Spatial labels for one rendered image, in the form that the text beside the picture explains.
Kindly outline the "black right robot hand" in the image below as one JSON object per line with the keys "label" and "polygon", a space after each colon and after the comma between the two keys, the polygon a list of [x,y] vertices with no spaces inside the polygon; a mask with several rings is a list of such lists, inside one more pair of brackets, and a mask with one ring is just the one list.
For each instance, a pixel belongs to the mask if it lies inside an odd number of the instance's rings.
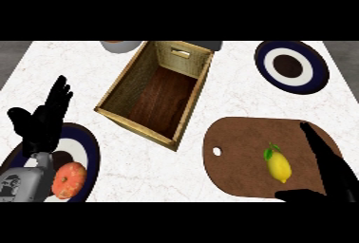
{"label": "black right robot hand", "polygon": [[310,124],[301,122],[299,128],[316,155],[325,194],[310,189],[295,189],[277,191],[274,197],[285,202],[359,203],[359,178],[344,159],[332,152]]}

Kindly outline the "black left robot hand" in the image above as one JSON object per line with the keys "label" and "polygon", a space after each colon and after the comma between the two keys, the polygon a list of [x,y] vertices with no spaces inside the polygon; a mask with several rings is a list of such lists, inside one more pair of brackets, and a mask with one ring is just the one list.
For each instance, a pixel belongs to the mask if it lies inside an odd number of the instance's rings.
{"label": "black left robot hand", "polygon": [[13,131],[22,137],[22,156],[29,158],[38,152],[51,153],[57,147],[62,134],[63,117],[69,108],[72,92],[60,75],[50,88],[44,104],[29,113],[13,107],[7,111]]}

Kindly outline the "yellow lemon with green leaves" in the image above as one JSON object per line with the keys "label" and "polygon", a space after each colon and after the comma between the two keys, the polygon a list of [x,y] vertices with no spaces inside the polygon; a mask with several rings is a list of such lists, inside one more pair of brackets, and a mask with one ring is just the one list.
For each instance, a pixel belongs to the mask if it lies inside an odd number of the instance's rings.
{"label": "yellow lemon with green leaves", "polygon": [[276,144],[268,143],[268,147],[262,150],[262,159],[268,174],[277,181],[286,183],[291,177],[291,167]]}

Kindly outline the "brown wooden cutting board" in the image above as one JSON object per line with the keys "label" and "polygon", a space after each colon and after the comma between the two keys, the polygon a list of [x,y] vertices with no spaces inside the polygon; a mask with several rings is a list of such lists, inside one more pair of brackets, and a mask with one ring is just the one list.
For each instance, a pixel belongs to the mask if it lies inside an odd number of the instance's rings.
{"label": "brown wooden cutting board", "polygon": [[[206,129],[203,165],[217,188],[231,196],[273,198],[277,191],[310,189],[325,193],[316,155],[301,120],[226,117]],[[276,180],[265,168],[262,151],[274,144],[289,161],[291,177]]]}

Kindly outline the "wicker basket with wooden bottom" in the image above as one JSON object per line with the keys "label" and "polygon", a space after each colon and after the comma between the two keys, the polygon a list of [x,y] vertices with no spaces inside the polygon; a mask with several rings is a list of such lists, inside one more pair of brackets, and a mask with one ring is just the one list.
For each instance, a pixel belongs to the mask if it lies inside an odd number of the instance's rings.
{"label": "wicker basket with wooden bottom", "polygon": [[214,51],[184,41],[144,42],[94,111],[175,150],[206,81]]}

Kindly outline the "navy and white plate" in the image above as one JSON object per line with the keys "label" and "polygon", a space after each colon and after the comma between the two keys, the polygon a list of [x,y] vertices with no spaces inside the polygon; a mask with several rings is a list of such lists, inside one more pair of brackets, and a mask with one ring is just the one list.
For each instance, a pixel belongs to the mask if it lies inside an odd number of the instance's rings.
{"label": "navy and white plate", "polygon": [[57,170],[60,166],[73,161],[79,162],[87,170],[84,186],[72,198],[59,199],[53,194],[48,194],[45,202],[84,202],[96,184],[100,162],[96,137],[84,126],[66,122],[57,148],[53,152],[53,169]]}
{"label": "navy and white plate", "polygon": [[283,91],[298,95],[319,92],[329,70],[316,50],[299,41],[262,41],[254,54],[257,70]]}

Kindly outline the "orange round fruit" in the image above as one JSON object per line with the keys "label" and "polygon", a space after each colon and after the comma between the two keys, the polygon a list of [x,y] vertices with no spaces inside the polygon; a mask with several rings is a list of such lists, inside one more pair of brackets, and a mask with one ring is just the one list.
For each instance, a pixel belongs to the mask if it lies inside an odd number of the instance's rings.
{"label": "orange round fruit", "polygon": [[87,170],[79,162],[66,163],[57,170],[53,183],[51,193],[59,199],[72,198],[85,182]]}

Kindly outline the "grey bowl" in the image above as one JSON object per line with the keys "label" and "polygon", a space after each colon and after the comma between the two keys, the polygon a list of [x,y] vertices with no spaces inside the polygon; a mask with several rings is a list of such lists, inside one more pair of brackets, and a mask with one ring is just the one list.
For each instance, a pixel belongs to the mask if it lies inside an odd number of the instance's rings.
{"label": "grey bowl", "polygon": [[100,41],[103,48],[110,53],[127,53],[141,44],[140,41]]}

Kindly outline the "dark grey appliance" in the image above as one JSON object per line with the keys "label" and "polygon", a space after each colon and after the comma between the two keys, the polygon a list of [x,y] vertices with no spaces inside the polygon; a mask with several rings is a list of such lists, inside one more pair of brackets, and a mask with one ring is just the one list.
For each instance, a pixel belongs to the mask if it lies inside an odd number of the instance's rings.
{"label": "dark grey appliance", "polygon": [[197,47],[203,47],[212,51],[218,51],[223,46],[221,41],[189,41],[189,44],[192,44]]}

